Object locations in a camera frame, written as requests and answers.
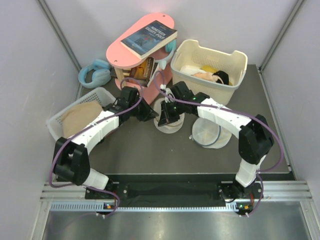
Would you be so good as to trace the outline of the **beige trim mesh laundry bag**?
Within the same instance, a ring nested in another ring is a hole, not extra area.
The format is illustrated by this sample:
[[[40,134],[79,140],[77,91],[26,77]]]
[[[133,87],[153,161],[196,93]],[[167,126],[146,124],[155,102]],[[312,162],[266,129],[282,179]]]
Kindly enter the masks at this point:
[[[185,114],[180,114],[179,115],[179,120],[176,121],[176,122],[173,122],[173,123],[170,123],[170,124],[166,124],[166,125],[163,125],[163,126],[158,126],[158,123],[159,123],[159,120],[160,120],[160,115],[161,115],[161,102],[164,101],[165,98],[159,98],[157,100],[155,100],[154,104],[153,104],[153,110],[155,112],[157,112],[159,114],[159,116],[155,117],[153,119],[153,123],[154,123],[154,126],[162,133],[165,133],[165,134],[173,134],[173,133],[176,133],[178,132],[183,124],[184,124],[184,119],[185,119]]]

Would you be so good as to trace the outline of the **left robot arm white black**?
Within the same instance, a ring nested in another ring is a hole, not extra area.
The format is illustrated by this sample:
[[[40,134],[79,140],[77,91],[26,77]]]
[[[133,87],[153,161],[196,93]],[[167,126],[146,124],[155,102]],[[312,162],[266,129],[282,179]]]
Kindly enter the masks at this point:
[[[90,152],[130,117],[147,122],[158,116],[145,101],[142,91],[123,87],[115,102],[108,104],[84,129],[69,138],[60,137],[55,142],[50,174],[68,181],[69,185],[94,188],[102,198],[109,198],[114,187],[107,175],[90,167]]]

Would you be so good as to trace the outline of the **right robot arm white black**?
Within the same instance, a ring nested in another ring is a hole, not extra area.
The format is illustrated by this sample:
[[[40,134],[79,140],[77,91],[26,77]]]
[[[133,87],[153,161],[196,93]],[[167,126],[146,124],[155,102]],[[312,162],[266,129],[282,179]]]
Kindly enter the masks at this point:
[[[172,87],[162,84],[157,90],[165,96],[159,126],[178,121],[181,114],[191,114],[219,125],[238,139],[241,162],[225,196],[239,199],[249,195],[261,164],[274,145],[266,119],[259,114],[253,117],[235,112],[203,92],[194,94],[183,81]]]

